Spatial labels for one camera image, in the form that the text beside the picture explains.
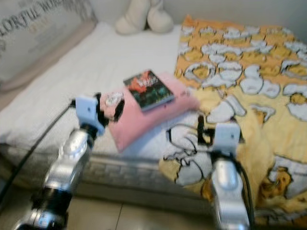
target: gray pillow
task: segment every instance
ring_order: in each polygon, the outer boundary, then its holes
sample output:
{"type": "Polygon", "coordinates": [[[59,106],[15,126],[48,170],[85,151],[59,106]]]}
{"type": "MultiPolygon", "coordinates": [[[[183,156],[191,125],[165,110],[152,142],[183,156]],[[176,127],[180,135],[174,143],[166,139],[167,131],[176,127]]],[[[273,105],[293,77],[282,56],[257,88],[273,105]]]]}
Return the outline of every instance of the gray pillow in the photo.
{"type": "Polygon", "coordinates": [[[0,92],[27,84],[49,67],[59,56],[48,54],[89,21],[95,17],[88,0],[0,1],[0,92]]]}

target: wall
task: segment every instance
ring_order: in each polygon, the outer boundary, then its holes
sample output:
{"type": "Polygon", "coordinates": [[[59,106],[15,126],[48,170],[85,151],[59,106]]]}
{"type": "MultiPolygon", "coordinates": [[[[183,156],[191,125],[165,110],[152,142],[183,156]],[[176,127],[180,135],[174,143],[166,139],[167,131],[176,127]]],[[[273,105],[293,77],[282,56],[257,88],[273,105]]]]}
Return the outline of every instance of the wall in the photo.
{"type": "MultiPolygon", "coordinates": [[[[113,24],[130,0],[90,0],[99,20],[113,24]]],[[[282,25],[307,42],[307,0],[165,0],[176,23],[186,14],[207,20],[241,24],[282,25]]]]}

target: cartoon duck print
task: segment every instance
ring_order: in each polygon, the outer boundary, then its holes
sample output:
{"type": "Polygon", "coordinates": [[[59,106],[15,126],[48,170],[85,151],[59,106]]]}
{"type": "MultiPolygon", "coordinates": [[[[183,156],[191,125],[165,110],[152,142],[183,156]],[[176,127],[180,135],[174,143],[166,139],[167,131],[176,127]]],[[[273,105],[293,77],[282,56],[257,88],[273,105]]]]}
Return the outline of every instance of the cartoon duck print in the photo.
{"type": "Polygon", "coordinates": [[[190,65],[185,73],[184,77],[191,80],[195,80],[202,83],[205,79],[210,78],[215,74],[215,66],[208,62],[194,63],[190,65]]]}
{"type": "Polygon", "coordinates": [[[264,199],[273,198],[276,196],[285,196],[288,185],[292,182],[291,175],[285,167],[276,169],[276,178],[271,181],[265,178],[260,186],[260,195],[264,199]]]}
{"type": "Polygon", "coordinates": [[[210,111],[206,117],[207,123],[218,123],[230,121],[232,117],[245,116],[246,109],[233,95],[227,96],[221,103],[210,111]]]}
{"type": "Polygon", "coordinates": [[[273,116],[276,112],[275,109],[268,107],[268,106],[261,106],[258,104],[251,104],[249,105],[254,113],[256,114],[257,120],[260,125],[263,125],[268,119],[273,116]]]}
{"type": "Polygon", "coordinates": [[[209,59],[213,63],[221,63],[226,60],[226,57],[218,54],[209,54],[209,59]]]}
{"type": "Polygon", "coordinates": [[[293,41],[293,33],[287,28],[274,27],[266,30],[266,39],[268,41],[288,40],[293,41]]]}
{"type": "Polygon", "coordinates": [[[307,62],[300,60],[285,60],[281,72],[290,78],[307,80],[307,62]]]}
{"type": "Polygon", "coordinates": [[[259,65],[250,65],[244,70],[245,79],[240,82],[242,91],[250,95],[264,94],[269,98],[277,97],[280,85],[263,80],[259,70],[259,65]]]}
{"type": "Polygon", "coordinates": [[[187,61],[200,61],[203,57],[203,54],[200,50],[194,47],[192,49],[187,50],[182,56],[187,61]]]}
{"type": "Polygon", "coordinates": [[[299,120],[307,121],[307,85],[288,84],[283,95],[290,96],[287,108],[299,120]]]}
{"type": "Polygon", "coordinates": [[[259,41],[259,40],[251,40],[250,41],[251,46],[249,47],[243,47],[242,52],[258,52],[261,54],[268,54],[273,46],[267,45],[266,41],[259,41]]]}
{"type": "Polygon", "coordinates": [[[176,69],[174,73],[175,77],[180,78],[182,76],[182,72],[182,69],[176,69]]]}
{"type": "Polygon", "coordinates": [[[298,42],[298,41],[294,41],[294,42],[285,42],[284,46],[290,50],[292,50],[293,52],[298,52],[298,51],[302,51],[304,53],[307,52],[307,45],[302,43],[302,42],[298,42]]]}
{"type": "Polygon", "coordinates": [[[307,190],[307,164],[282,156],[275,156],[275,163],[260,186],[263,198],[284,196],[291,199],[307,190]]]}
{"type": "Polygon", "coordinates": [[[257,214],[266,218],[266,223],[269,225],[293,224],[300,227],[307,226],[307,210],[300,212],[288,213],[281,208],[274,209],[258,209],[257,214]]]}
{"type": "Polygon", "coordinates": [[[224,53],[224,57],[227,61],[239,61],[242,58],[242,55],[236,55],[233,52],[226,52],[224,53]]]}
{"type": "Polygon", "coordinates": [[[201,37],[214,36],[215,34],[216,34],[216,30],[214,30],[210,26],[200,29],[201,37]]]}
{"type": "MultiPolygon", "coordinates": [[[[185,133],[175,142],[186,149],[196,148],[196,150],[202,151],[206,149],[205,146],[198,145],[197,134],[191,132],[185,133]]],[[[175,183],[181,186],[199,182],[201,179],[206,178],[212,170],[211,159],[208,154],[186,149],[172,147],[169,150],[172,153],[164,156],[165,161],[176,160],[180,164],[175,183]]]]}
{"type": "Polygon", "coordinates": [[[251,36],[252,41],[264,41],[265,39],[265,34],[253,34],[251,36]]]}
{"type": "Polygon", "coordinates": [[[285,42],[284,46],[297,54],[303,61],[307,62],[307,45],[302,42],[285,42]]]}
{"type": "Polygon", "coordinates": [[[272,55],[274,58],[278,59],[285,59],[289,57],[291,54],[291,50],[280,45],[275,45],[272,50],[270,51],[270,55],[272,55]]]}
{"type": "Polygon", "coordinates": [[[244,31],[239,31],[233,27],[227,27],[226,33],[223,34],[225,39],[225,44],[231,46],[240,46],[240,45],[247,45],[251,40],[251,36],[258,34],[260,28],[253,27],[253,26],[246,26],[244,31]]]}
{"type": "Polygon", "coordinates": [[[217,73],[206,78],[202,87],[219,87],[224,85],[226,88],[236,85],[236,80],[242,74],[242,65],[237,62],[222,62],[217,65],[217,73]]]}
{"type": "Polygon", "coordinates": [[[234,53],[237,56],[241,55],[242,50],[238,47],[233,47],[233,46],[228,46],[224,44],[218,44],[218,43],[213,43],[213,44],[206,44],[201,47],[201,51],[203,54],[225,54],[227,52],[229,53],[234,53]]]}
{"type": "Polygon", "coordinates": [[[242,60],[249,63],[264,63],[267,59],[264,54],[259,51],[244,52],[242,60]]]}
{"type": "Polygon", "coordinates": [[[259,73],[261,76],[269,76],[269,77],[276,77],[280,74],[280,66],[262,66],[259,69],[259,73]]]}
{"type": "Polygon", "coordinates": [[[180,36],[180,42],[188,42],[193,37],[193,32],[195,30],[194,26],[182,26],[181,28],[181,36],[180,36]]]}
{"type": "Polygon", "coordinates": [[[179,55],[183,55],[186,52],[190,51],[192,48],[189,47],[189,43],[188,42],[180,42],[179,43],[179,55]]]}

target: wire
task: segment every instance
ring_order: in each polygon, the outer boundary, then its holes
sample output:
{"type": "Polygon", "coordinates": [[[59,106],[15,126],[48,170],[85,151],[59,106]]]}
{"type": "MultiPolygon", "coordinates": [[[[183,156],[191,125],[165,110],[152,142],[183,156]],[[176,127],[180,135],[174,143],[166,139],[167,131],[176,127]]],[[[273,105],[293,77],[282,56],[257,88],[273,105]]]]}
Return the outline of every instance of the wire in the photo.
{"type": "Polygon", "coordinates": [[[254,220],[255,220],[255,214],[254,214],[254,206],[253,206],[253,200],[251,197],[251,188],[250,188],[250,184],[249,184],[249,180],[248,180],[248,175],[245,171],[245,169],[243,168],[243,166],[237,162],[236,163],[239,168],[240,171],[243,173],[243,177],[247,186],[247,192],[248,192],[248,219],[249,219],[249,224],[250,224],[250,228],[253,229],[254,227],[254,220]]]}
{"type": "Polygon", "coordinates": [[[26,161],[29,159],[29,157],[32,155],[34,150],[37,148],[37,146],[40,144],[40,142],[43,140],[43,138],[46,136],[46,134],[53,128],[53,126],[60,120],[60,118],[69,110],[69,108],[74,107],[74,101],[67,106],[60,115],[57,116],[56,119],[53,120],[53,122],[48,126],[48,128],[45,130],[45,132],[40,136],[40,138],[35,142],[35,144],[30,148],[30,150],[27,152],[27,154],[23,157],[23,159],[19,162],[17,168],[12,173],[12,175],[9,177],[8,181],[6,182],[3,190],[0,194],[0,204],[3,202],[5,195],[7,194],[10,186],[12,185],[15,177],[18,175],[19,171],[23,167],[23,165],[26,163],[26,161]]]}

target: book cover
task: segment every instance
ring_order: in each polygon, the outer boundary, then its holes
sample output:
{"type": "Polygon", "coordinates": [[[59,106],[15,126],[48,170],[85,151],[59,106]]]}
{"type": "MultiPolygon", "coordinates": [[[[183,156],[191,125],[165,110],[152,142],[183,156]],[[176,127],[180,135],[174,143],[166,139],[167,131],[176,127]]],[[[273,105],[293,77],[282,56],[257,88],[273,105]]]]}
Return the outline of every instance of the book cover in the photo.
{"type": "Polygon", "coordinates": [[[124,84],[143,112],[174,99],[173,93],[151,70],[124,80],[124,84]]]}

